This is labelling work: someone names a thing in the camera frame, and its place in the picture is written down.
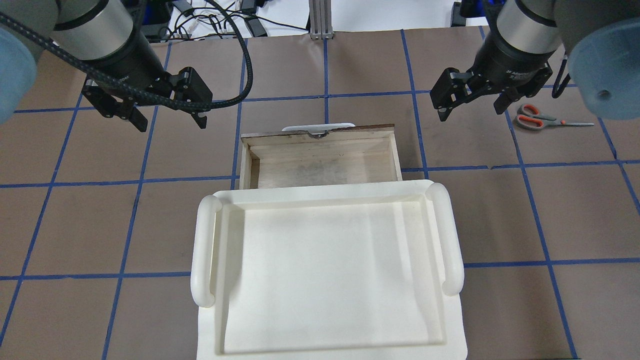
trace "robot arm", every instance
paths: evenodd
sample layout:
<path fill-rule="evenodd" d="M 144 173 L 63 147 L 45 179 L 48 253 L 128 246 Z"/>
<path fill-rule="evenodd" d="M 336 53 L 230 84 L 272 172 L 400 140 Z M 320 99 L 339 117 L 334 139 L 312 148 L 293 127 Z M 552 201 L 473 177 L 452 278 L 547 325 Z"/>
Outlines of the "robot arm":
<path fill-rule="evenodd" d="M 226 15 L 218 4 L 211 3 Z M 10 90 L 13 94 L 12 104 L 2 105 L 10 108 L 10 111 L 0 114 L 5 118 L 11 115 L 17 102 L 33 83 L 34 60 L 39 57 L 42 47 L 87 72 L 82 94 L 102 116 L 128 120 L 143 132 L 147 129 L 148 121 L 134 106 L 136 104 L 161 104 L 188 112 L 204 129 L 207 117 L 200 116 L 202 112 L 233 106 L 242 101 L 251 89 L 251 60 L 232 20 L 230 23 L 238 34 L 247 64 L 247 83 L 237 97 L 212 102 L 211 91 L 195 69 L 186 67 L 176 75 L 164 71 L 149 42 L 120 0 L 41 0 L 35 11 L 31 7 L 33 3 L 29 1 L 0 2 L 0 24 L 11 29 L 9 33 L 0 27 L 0 47 L 4 41 L 4 47 L 20 54 L 26 64 L 13 61 L 8 69 L 0 58 L 0 81 L 5 82 L 2 87 L 15 88 L 16 76 L 10 79 L 9 72 L 22 74 L 18 78 L 24 78 L 22 82 L 28 84 L 18 84 L 19 88 Z M 49 37 L 60 47 L 52 44 Z M 15 59 L 10 51 L 4 53 L 4 60 Z"/>
<path fill-rule="evenodd" d="M 482 95 L 499 94 L 501 114 L 535 96 L 553 74 L 547 60 L 564 43 L 569 74 L 586 106 L 607 119 L 640 117 L 640 2 L 484 0 L 490 32 L 466 72 L 447 68 L 431 90 L 441 121 Z"/>

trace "scissors blade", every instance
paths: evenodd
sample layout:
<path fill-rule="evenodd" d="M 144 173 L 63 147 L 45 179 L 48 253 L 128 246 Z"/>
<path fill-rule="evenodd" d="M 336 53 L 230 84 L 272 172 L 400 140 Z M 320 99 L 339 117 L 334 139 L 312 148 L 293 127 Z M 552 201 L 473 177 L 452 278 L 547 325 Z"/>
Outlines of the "scissors blade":
<path fill-rule="evenodd" d="M 564 124 L 558 124 L 560 126 L 594 126 L 592 122 L 565 122 Z"/>

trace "orange scissors handle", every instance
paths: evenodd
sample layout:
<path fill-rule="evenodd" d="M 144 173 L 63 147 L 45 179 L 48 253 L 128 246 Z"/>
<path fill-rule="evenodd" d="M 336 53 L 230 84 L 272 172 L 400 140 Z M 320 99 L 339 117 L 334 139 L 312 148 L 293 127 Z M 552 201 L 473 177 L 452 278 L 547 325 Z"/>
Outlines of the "orange scissors handle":
<path fill-rule="evenodd" d="M 540 115 L 540 110 L 532 104 L 523 104 L 518 109 L 518 114 L 521 115 Z"/>
<path fill-rule="evenodd" d="M 544 120 L 522 114 L 516 116 L 516 124 L 528 130 L 542 130 L 547 126 Z"/>

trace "white tray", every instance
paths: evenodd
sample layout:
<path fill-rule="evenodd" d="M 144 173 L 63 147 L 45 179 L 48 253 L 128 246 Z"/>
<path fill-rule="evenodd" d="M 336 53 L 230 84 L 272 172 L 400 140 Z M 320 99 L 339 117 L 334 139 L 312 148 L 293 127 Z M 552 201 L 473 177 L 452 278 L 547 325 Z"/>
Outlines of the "white tray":
<path fill-rule="evenodd" d="M 198 209 L 198 359 L 465 359 L 460 246 L 429 180 L 234 190 Z"/>

